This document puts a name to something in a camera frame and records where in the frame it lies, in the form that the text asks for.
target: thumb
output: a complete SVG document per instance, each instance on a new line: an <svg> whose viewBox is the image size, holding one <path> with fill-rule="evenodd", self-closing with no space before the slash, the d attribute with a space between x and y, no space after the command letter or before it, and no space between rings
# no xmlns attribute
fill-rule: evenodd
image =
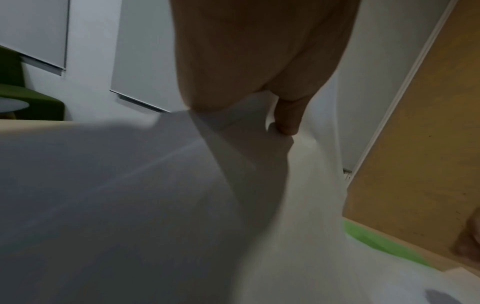
<svg viewBox="0 0 480 304"><path fill-rule="evenodd" d="M276 128L285 135L295 135L299 131L305 109L313 95L295 101L279 99L274 112Z"/></svg>

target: green couch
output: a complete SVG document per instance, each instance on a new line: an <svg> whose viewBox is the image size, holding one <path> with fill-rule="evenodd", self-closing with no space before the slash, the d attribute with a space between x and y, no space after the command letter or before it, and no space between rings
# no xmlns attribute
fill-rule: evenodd
<svg viewBox="0 0 480 304"><path fill-rule="evenodd" d="M0 97L23 100L29 107L15 111L17 119L64 120L65 104L58 99L25 88L20 54L0 47Z"/></svg>

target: round white table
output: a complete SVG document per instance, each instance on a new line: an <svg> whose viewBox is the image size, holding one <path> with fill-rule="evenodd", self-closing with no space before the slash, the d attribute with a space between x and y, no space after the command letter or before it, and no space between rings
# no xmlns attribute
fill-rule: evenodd
<svg viewBox="0 0 480 304"><path fill-rule="evenodd" d="M0 113L10 113L28 108L30 105L22 100L0 97Z"/></svg>

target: green strip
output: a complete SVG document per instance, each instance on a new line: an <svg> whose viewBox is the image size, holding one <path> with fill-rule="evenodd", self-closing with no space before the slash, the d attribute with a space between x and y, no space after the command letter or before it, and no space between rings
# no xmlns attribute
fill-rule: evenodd
<svg viewBox="0 0 480 304"><path fill-rule="evenodd" d="M373 249L431 267L421 255L408 247L395 243L386 237L378 235L347 220L343 222L343 226L345 228L345 232L351 237L370 246Z"/></svg>

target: wall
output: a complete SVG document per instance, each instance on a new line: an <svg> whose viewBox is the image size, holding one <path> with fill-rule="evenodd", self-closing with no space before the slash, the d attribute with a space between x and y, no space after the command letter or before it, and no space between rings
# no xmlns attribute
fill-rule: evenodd
<svg viewBox="0 0 480 304"><path fill-rule="evenodd" d="M66 72L24 65L27 87L65 102L67 119L149 124L158 114L110 92L122 0L70 0Z"/></svg>
<svg viewBox="0 0 480 304"><path fill-rule="evenodd" d="M343 167L353 170L449 0L364 0L339 67Z"/></svg>

